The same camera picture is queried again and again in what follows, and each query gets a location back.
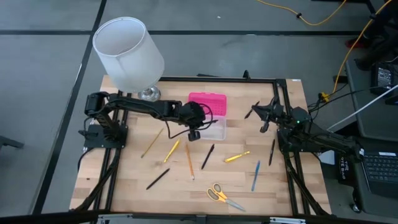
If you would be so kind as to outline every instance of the gray floor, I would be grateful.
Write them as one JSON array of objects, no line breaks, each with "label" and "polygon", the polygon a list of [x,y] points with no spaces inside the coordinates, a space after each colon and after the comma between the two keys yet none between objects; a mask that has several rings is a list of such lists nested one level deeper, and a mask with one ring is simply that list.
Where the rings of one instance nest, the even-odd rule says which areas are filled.
[{"label": "gray floor", "polygon": [[[335,2],[270,1],[320,21]],[[100,0],[0,1],[0,30],[91,30]],[[347,4],[330,22],[309,27],[289,12],[243,0],[108,0],[101,23],[120,16],[141,19],[149,30],[361,30],[368,21],[365,5]],[[87,35],[0,35],[0,135],[25,142],[25,148],[0,152],[0,216],[31,210],[39,180],[78,73]],[[320,91],[331,92],[350,37],[282,37],[240,35],[154,35],[164,56],[164,75],[197,73],[241,77],[300,78],[307,103]],[[353,56],[363,52],[354,51]],[[97,91],[105,70],[92,52],[65,137],[44,212],[66,211],[76,178],[83,138],[87,94]],[[317,123],[327,128],[353,112],[350,98],[324,109]],[[355,214],[351,190],[325,179],[332,212],[338,217],[398,223],[395,219]],[[141,223],[157,223],[146,220]]]}]

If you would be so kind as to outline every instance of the pen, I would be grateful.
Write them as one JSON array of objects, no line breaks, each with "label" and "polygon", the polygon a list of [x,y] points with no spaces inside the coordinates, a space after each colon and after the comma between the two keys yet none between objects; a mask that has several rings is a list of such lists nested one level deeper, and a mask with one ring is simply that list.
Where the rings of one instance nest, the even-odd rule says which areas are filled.
[{"label": "pen", "polygon": [[232,160],[235,160],[235,159],[237,159],[237,158],[239,158],[241,156],[247,155],[249,153],[250,153],[250,151],[247,151],[247,152],[241,153],[241,154],[239,154],[237,156],[230,157],[230,158],[226,159],[225,162],[231,162]]},{"label": "pen", "polygon": [[272,156],[274,155],[275,139],[272,141],[271,154],[269,155],[268,166],[271,166]]},{"label": "pen", "polygon": [[207,162],[207,160],[209,159],[209,156],[210,156],[211,152],[213,152],[213,149],[214,149],[214,144],[211,146],[211,148],[210,148],[210,150],[209,150],[209,153],[208,153],[207,156],[206,156],[205,161],[204,161],[203,164],[201,165],[201,169],[205,168],[206,162]]},{"label": "pen", "polygon": [[174,150],[177,148],[178,144],[180,144],[180,140],[177,140],[170,152],[167,154],[166,158],[164,159],[163,163],[167,162],[167,159],[170,157],[170,155],[174,152]]},{"label": "pen", "polygon": [[260,169],[260,161],[257,162],[256,173],[254,174],[254,180],[253,180],[253,185],[251,186],[251,191],[254,191],[254,186],[256,185],[256,180],[257,180],[257,175],[259,174],[259,169]]},{"label": "pen", "polygon": [[247,115],[244,117],[244,119],[250,117],[250,114],[253,112],[253,109],[250,109],[250,111],[247,113]]},{"label": "pen", "polygon": [[144,153],[142,153],[141,155],[141,159],[144,157],[145,154],[147,154],[148,150],[150,149],[150,147],[155,143],[156,139],[160,136],[160,134],[162,133],[163,128],[159,131],[159,134],[157,134],[156,138],[152,141],[152,143],[149,145],[149,147],[147,148],[147,150],[145,150]]},{"label": "pen", "polygon": [[156,184],[156,182],[160,180],[160,178],[162,178],[169,170],[170,168],[165,170],[158,178],[156,178],[152,183],[150,183],[149,186],[147,187],[147,190],[150,189],[150,187],[152,187],[154,184]]},{"label": "pen", "polygon": [[195,176],[193,176],[193,169],[192,169],[191,157],[189,156],[188,144],[185,144],[185,150],[186,150],[186,152],[187,152],[188,163],[189,163],[189,169],[191,170],[191,177],[192,177],[192,180],[195,180]]}]

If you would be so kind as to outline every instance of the lamp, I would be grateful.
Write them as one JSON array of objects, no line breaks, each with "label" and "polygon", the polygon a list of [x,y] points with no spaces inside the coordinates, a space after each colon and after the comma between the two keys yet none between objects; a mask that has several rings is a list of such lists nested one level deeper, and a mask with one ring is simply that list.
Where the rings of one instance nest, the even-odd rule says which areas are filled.
[{"label": "lamp", "polygon": [[164,71],[164,59],[144,23],[120,17],[103,24],[94,34],[93,47],[115,86],[138,93],[142,100],[156,101],[155,86]]}]

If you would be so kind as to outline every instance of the orange pencil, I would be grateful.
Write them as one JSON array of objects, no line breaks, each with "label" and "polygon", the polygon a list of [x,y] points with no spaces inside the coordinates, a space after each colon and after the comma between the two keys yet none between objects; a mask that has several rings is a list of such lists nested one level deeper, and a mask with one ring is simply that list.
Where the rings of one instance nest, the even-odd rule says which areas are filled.
[{"label": "orange pencil", "polygon": [[193,176],[193,169],[192,169],[192,163],[191,163],[191,157],[189,156],[189,150],[188,150],[188,144],[185,143],[185,150],[187,152],[187,157],[188,157],[188,162],[189,162],[189,168],[191,170],[191,177],[192,180],[195,180],[195,177]]}]

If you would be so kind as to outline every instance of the yellow pencil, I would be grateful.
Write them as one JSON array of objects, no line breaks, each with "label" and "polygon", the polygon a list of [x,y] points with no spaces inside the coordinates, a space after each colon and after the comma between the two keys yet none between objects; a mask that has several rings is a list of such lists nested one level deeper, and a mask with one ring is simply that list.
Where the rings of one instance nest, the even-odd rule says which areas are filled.
[{"label": "yellow pencil", "polygon": [[191,170],[191,177],[192,177],[192,180],[195,180],[195,176],[193,175],[191,157],[189,156],[188,144],[185,144],[185,150],[187,152],[187,157],[188,157],[188,162],[189,162],[189,169]]},{"label": "yellow pencil", "polygon": [[160,136],[160,134],[162,133],[163,128],[159,131],[159,134],[157,134],[156,138],[152,141],[152,143],[149,145],[149,147],[147,148],[147,150],[145,150],[144,153],[142,153],[141,155],[141,159],[144,157],[145,154],[147,154],[148,150],[150,149],[150,147],[155,143],[156,139]]},{"label": "yellow pencil", "polygon": [[174,152],[174,150],[177,148],[178,144],[180,144],[180,140],[177,140],[172,148],[172,150],[170,150],[169,154],[166,156],[166,158],[164,159],[163,163],[167,162],[167,159],[170,157],[170,155]]},{"label": "yellow pencil", "polygon": [[247,154],[249,154],[249,153],[250,153],[250,151],[241,153],[241,154],[239,154],[239,155],[237,155],[237,156],[233,156],[233,157],[231,157],[231,158],[226,159],[225,162],[231,162],[232,160],[235,160],[235,159],[237,159],[237,158],[239,158],[239,157],[241,157],[241,156],[247,155]]}]

